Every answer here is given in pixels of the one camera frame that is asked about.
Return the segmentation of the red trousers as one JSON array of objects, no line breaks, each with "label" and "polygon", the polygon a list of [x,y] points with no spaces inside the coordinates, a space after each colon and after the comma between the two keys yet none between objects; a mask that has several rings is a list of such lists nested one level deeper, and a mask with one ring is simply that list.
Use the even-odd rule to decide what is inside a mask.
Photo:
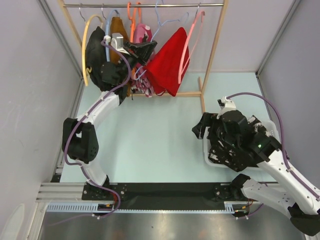
[{"label": "red trousers", "polygon": [[186,40],[187,32],[180,27],[146,65],[145,75],[157,95],[162,92],[173,97],[177,95],[181,85],[178,83],[179,67]]}]

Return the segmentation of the black white patterned trousers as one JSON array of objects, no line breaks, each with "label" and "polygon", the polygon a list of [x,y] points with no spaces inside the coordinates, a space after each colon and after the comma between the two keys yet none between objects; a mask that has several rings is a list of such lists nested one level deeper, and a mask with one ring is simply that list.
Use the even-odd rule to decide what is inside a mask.
[{"label": "black white patterned trousers", "polygon": [[268,161],[270,154],[280,148],[262,122],[254,115],[247,119],[243,115],[224,116],[231,120],[228,133],[231,145],[217,144],[210,147],[208,158],[213,163],[221,163],[235,172],[246,168],[257,168],[258,164]]}]

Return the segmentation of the pink hanger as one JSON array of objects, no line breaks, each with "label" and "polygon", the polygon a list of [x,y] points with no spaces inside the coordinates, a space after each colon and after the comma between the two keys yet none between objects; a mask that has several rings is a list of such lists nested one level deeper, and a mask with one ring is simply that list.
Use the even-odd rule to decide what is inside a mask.
[{"label": "pink hanger", "polygon": [[[203,30],[203,24],[204,24],[205,15],[206,15],[206,13],[205,13],[204,10],[200,11],[199,13],[197,13],[195,15],[193,23],[192,23],[192,25],[190,27],[190,30],[188,32],[188,35],[186,37],[186,40],[185,40],[185,43],[184,43],[184,46],[183,46],[183,49],[182,49],[179,68],[178,68],[177,81],[178,81],[179,85],[182,83],[183,77],[184,77],[184,75],[185,75],[185,73],[186,73],[186,71],[188,69],[189,64],[190,64],[190,58],[191,58],[196,46],[198,45],[198,41],[200,39],[202,30]],[[198,31],[198,34],[197,34],[197,38],[195,40],[195,43],[194,43],[192,49],[189,50],[189,42],[190,42],[190,39],[191,39],[191,37],[193,35],[193,31],[195,30],[195,27],[196,27],[197,22],[198,22],[199,19],[200,19],[200,25],[199,25],[199,31]]]}]

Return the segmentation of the blue wire hanger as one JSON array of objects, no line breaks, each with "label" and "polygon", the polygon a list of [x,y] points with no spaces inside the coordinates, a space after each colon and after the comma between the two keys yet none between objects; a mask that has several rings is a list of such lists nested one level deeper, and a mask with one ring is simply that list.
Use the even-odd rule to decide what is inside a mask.
[{"label": "blue wire hanger", "polygon": [[[158,11],[158,5],[159,5],[159,0],[156,1],[155,7],[154,7],[155,8],[156,17],[157,17],[157,30],[155,31],[154,35],[152,36],[152,38],[150,40],[151,42],[154,40],[154,38],[158,34],[158,32],[161,29],[161,27],[163,27],[165,24],[172,23],[172,22],[182,22],[183,19],[185,19],[184,23],[186,23],[188,18],[189,18],[189,15],[190,15],[189,12],[186,12],[180,18],[168,19],[168,20],[165,20],[164,22],[161,22],[161,18],[160,18],[159,11]],[[144,70],[139,76],[137,76],[137,74],[140,72],[141,68],[142,68],[142,66],[137,69],[137,71],[133,75],[133,80],[138,81],[145,74],[146,70]]]}]

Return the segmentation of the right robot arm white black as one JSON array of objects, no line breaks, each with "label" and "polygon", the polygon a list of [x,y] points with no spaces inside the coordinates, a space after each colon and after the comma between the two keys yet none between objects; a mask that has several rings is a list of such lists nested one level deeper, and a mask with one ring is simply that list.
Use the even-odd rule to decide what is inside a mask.
[{"label": "right robot arm white black", "polygon": [[[192,128],[195,136],[208,139],[208,159],[239,173],[231,182],[231,196],[242,201],[245,197],[267,205],[289,218],[302,233],[315,236],[320,232],[320,198],[313,196],[295,179],[297,173],[287,170],[283,147],[255,117],[247,119],[240,111],[222,115],[204,112]],[[241,171],[258,167],[272,176],[284,189],[258,183]]]}]

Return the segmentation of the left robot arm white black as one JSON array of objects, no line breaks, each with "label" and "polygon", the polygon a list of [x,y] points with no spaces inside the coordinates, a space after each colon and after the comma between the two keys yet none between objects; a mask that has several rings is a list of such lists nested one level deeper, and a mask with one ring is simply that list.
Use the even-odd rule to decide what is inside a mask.
[{"label": "left robot arm white black", "polygon": [[111,188],[107,185],[108,175],[96,159],[99,151],[97,129],[112,110],[117,108],[127,97],[127,83],[132,69],[137,64],[146,65],[150,60],[157,42],[125,42],[114,48],[106,40],[101,45],[115,52],[120,60],[117,64],[105,61],[100,64],[103,91],[91,107],[76,118],[66,118],[62,129],[62,151],[65,163],[80,167],[87,182],[94,186],[93,194],[100,200],[110,196]]}]

